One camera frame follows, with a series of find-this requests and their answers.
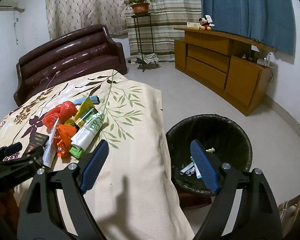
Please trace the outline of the white teal toothpaste tube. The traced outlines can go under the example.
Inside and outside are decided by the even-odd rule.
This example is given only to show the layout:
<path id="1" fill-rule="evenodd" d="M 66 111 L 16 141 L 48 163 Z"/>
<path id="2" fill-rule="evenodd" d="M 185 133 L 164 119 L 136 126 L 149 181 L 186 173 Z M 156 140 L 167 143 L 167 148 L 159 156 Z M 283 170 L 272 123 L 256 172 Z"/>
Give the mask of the white teal toothpaste tube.
<path id="1" fill-rule="evenodd" d="M 198 170 L 198 167 L 194 162 L 193 158 L 191 158 L 191 162 L 188 165 L 186 165 L 179 171 L 179 174 L 187 176 L 192 176 L 193 174 L 195 174 L 197 179 L 202 178 L 200 171 Z"/>

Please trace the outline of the white green plastic bag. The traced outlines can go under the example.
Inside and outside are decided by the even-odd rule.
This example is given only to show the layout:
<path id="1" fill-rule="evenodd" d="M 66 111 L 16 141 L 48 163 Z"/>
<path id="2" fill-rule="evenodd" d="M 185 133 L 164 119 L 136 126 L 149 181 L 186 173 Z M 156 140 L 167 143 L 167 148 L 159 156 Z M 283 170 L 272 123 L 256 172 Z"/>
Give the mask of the white green plastic bag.
<path id="1" fill-rule="evenodd" d="M 83 127 L 71 138 L 71 146 L 86 151 L 104 122 L 104 113 L 95 113 L 87 118 Z"/>

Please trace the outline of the orange plastic bag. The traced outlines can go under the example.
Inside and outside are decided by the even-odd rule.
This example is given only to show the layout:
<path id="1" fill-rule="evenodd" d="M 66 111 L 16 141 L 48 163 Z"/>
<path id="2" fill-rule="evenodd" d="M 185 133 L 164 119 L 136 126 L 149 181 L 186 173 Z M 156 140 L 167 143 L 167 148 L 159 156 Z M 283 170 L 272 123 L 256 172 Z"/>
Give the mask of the orange plastic bag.
<path id="1" fill-rule="evenodd" d="M 66 157 L 71 148 L 71 138 L 76 134 L 77 129 L 73 126 L 57 124 L 56 133 L 53 137 L 57 146 L 57 157 Z"/>

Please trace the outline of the dark brown box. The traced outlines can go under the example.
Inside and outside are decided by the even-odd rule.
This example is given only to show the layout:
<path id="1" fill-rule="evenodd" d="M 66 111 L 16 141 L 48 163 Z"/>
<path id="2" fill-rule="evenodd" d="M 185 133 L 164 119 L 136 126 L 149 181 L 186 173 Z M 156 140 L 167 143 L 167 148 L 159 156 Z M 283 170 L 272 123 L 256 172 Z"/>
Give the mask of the dark brown box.
<path id="1" fill-rule="evenodd" d="M 36 132 L 34 135 L 30 136 L 30 142 L 24 151 L 24 155 L 31 152 L 33 149 L 37 147 L 42 147 L 45 149 L 46 143 L 49 139 L 48 135 Z"/>

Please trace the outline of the white green plastic wrapper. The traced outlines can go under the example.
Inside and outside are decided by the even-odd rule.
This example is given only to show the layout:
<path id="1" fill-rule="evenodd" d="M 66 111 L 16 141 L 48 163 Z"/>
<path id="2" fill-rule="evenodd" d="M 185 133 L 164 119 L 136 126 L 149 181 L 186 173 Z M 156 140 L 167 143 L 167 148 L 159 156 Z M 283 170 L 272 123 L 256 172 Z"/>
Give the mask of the white green plastic wrapper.
<path id="1" fill-rule="evenodd" d="M 215 149 L 214 148 L 210 148 L 210 149 L 206 150 L 206 152 L 213 153 L 213 152 L 215 152 Z"/>

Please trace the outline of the floral beige tablecloth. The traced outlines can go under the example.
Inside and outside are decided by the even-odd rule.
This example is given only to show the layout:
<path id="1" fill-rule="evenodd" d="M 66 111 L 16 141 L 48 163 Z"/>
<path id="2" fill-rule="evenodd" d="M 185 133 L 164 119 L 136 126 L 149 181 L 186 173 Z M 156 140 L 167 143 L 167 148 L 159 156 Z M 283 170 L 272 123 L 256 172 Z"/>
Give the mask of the floral beige tablecloth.
<path id="1" fill-rule="evenodd" d="M 33 96 L 0 124 L 32 172 L 1 178 L 19 215 L 0 239 L 192 239 L 171 181 L 161 91 L 106 70 Z"/>

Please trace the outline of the green battery pack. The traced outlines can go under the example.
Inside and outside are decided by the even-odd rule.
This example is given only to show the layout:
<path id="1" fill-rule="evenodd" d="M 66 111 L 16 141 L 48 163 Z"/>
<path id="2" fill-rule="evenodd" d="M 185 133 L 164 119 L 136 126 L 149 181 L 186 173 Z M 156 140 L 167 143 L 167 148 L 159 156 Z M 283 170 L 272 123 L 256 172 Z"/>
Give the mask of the green battery pack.
<path id="1" fill-rule="evenodd" d="M 79 130 L 81 127 L 83 127 L 83 125 L 85 124 L 85 122 L 87 121 L 87 119 L 93 115 L 98 113 L 97 109 L 95 107 L 91 107 L 89 108 L 86 112 L 84 112 L 76 121 L 75 121 L 75 128 L 77 130 Z"/>

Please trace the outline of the yellow snack wrapper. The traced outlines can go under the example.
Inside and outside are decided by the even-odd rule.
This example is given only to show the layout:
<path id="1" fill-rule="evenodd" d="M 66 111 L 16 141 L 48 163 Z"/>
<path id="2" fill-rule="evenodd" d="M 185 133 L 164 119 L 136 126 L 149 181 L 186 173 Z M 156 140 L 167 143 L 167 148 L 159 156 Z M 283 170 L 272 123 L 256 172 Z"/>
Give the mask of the yellow snack wrapper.
<path id="1" fill-rule="evenodd" d="M 85 101 L 83 103 L 81 103 L 77 113 L 71 117 L 70 119 L 68 119 L 64 124 L 68 125 L 68 126 L 74 126 L 75 125 L 75 121 L 84 113 L 86 112 L 89 108 L 93 107 L 94 104 L 92 104 L 90 101 Z"/>

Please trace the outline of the light blue wrapper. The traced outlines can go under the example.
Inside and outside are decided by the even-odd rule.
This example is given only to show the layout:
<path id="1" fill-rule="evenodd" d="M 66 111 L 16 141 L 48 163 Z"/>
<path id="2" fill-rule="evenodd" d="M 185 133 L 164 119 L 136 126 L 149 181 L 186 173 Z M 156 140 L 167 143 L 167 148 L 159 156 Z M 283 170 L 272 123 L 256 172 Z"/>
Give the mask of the light blue wrapper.
<path id="1" fill-rule="evenodd" d="M 100 103 L 99 97 L 97 95 L 91 95 L 89 97 L 83 97 L 80 99 L 76 99 L 76 100 L 74 100 L 73 103 L 75 105 L 80 105 L 81 103 L 83 103 L 85 101 L 90 101 L 94 105 L 98 105 Z"/>

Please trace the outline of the wicker basket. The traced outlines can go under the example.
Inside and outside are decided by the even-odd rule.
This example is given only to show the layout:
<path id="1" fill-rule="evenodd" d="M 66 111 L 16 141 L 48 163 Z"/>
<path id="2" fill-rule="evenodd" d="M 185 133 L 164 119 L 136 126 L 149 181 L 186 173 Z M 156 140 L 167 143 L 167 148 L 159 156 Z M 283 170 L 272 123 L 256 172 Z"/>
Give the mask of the wicker basket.
<path id="1" fill-rule="evenodd" d="M 296 239 L 300 235 L 300 194 L 278 206 L 283 236 Z"/>

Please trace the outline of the black metal plant stand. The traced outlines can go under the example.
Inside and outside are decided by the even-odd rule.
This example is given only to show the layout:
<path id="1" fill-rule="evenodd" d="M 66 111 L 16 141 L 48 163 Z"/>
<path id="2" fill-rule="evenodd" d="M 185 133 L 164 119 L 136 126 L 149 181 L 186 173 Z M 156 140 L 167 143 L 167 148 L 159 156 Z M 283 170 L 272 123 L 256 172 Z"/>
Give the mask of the black metal plant stand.
<path id="1" fill-rule="evenodd" d="M 151 45 L 152 45 L 152 52 L 151 53 L 155 53 L 154 50 L 154 40 L 153 40 L 153 29 L 152 29 L 152 19 L 151 19 L 151 13 L 147 13 L 147 14 L 143 14 L 143 15 L 133 15 L 132 19 L 134 21 L 134 29 L 135 29 L 135 35 L 136 35 L 136 43 L 137 43 L 137 48 L 138 48 L 138 53 L 142 53 L 142 54 L 146 54 L 145 50 L 143 49 L 146 40 L 142 38 L 141 36 L 141 28 L 142 26 L 139 23 L 139 19 L 142 17 L 148 17 L 149 18 L 149 28 L 150 28 L 150 34 L 151 34 Z M 139 65 L 140 69 L 142 70 L 142 72 L 144 72 L 146 70 L 145 66 L 149 65 L 149 64 L 139 64 L 137 61 L 136 63 Z"/>

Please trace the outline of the white wifi router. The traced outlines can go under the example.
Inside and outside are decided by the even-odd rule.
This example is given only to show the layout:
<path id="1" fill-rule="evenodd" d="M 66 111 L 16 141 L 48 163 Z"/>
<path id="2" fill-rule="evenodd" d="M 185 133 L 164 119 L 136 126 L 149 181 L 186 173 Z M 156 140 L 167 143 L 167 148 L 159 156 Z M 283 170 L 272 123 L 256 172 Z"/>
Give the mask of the white wifi router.
<path id="1" fill-rule="evenodd" d="M 260 64 L 264 67 L 274 68 L 277 66 L 274 53 L 270 52 L 264 58 L 258 58 L 257 64 Z"/>

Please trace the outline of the striped curtain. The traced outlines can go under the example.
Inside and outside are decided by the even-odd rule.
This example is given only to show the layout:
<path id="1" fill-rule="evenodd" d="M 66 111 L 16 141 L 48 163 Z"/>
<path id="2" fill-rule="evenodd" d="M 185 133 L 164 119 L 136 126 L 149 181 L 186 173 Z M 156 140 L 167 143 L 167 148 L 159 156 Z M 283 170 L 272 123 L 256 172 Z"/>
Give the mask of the striped curtain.
<path id="1" fill-rule="evenodd" d="M 177 28 L 185 28 L 187 22 L 196 22 L 202 16 L 200 0 L 155 0 L 149 5 L 151 13 L 154 50 L 160 61 L 174 61 L 174 41 L 184 37 Z M 131 55 L 138 54 L 132 9 L 126 11 L 127 34 Z M 146 40 L 145 53 L 152 52 L 149 18 L 139 19 L 141 36 Z"/>

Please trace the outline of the blue curtain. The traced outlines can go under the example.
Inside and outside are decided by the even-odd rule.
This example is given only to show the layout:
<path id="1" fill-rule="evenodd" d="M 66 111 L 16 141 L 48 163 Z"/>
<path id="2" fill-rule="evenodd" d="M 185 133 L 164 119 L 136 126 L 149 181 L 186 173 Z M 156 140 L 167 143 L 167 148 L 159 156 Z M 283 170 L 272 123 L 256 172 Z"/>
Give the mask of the blue curtain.
<path id="1" fill-rule="evenodd" d="M 291 0 L 201 0 L 202 14 L 215 29 L 294 54 L 295 18 Z"/>

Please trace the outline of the beige patterned curtain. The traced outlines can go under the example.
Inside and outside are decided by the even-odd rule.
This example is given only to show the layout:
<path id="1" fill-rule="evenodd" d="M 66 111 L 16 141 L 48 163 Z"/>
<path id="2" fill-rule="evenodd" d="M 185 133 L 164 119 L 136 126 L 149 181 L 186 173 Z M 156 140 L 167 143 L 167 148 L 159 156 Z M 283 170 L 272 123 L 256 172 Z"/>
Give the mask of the beige patterned curtain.
<path id="1" fill-rule="evenodd" d="M 127 32 L 124 0 L 45 0 L 49 36 L 58 38 L 91 25 L 106 25 L 111 36 Z"/>

